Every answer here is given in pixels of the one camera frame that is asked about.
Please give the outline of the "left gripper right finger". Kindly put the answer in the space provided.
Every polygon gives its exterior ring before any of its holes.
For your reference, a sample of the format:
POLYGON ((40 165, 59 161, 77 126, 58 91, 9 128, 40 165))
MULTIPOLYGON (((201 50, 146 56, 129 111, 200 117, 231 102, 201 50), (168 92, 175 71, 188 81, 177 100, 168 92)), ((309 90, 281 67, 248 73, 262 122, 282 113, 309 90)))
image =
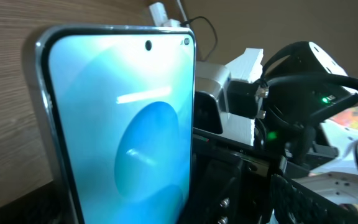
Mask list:
POLYGON ((277 174, 270 178, 269 200, 278 223, 358 224, 358 214, 277 174))

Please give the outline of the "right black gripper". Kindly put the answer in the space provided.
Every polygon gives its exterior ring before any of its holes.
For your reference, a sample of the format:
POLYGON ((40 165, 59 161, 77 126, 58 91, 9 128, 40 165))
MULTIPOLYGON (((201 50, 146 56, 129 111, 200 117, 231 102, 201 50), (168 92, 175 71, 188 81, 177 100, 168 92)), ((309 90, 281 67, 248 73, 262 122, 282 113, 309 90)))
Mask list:
POLYGON ((190 194, 179 223, 268 223, 271 178, 286 166, 283 156, 194 129, 190 194))

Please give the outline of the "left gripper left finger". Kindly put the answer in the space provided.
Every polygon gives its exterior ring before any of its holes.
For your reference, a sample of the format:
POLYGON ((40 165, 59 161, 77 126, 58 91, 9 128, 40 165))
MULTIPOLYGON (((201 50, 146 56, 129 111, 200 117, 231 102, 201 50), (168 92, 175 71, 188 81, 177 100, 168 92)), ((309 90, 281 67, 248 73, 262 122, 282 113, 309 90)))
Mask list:
POLYGON ((55 182, 0 207, 0 224, 66 224, 55 182))

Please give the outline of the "blue screen Galaxy smartphone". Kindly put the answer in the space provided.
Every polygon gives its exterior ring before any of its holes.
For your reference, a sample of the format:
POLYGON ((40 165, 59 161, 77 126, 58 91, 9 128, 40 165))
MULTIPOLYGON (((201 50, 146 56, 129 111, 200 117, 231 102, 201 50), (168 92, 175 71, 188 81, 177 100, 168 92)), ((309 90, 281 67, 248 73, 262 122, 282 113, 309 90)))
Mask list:
POLYGON ((193 32, 65 24, 32 50, 73 221, 176 223, 190 191, 193 32))

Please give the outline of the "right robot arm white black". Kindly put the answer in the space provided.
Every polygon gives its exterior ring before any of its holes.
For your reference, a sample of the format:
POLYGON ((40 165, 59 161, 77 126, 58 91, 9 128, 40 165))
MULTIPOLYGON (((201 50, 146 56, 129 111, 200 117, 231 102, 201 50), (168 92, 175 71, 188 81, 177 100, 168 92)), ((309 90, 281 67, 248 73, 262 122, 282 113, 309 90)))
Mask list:
POLYGON ((196 64, 193 174, 180 223, 358 223, 358 131, 330 119, 358 79, 299 41, 255 75, 196 64))

